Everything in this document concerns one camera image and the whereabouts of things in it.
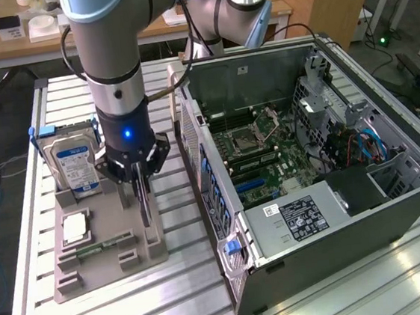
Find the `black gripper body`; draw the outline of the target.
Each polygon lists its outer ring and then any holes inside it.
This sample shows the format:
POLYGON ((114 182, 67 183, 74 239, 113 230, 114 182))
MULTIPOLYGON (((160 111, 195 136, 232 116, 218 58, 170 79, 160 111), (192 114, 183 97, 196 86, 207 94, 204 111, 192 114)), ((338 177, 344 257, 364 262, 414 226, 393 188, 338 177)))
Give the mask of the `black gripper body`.
POLYGON ((142 140, 153 132, 148 114, 148 102, 142 102, 129 114, 110 115, 97 108, 104 139, 105 151, 129 152, 133 162, 141 161, 139 151, 142 140))

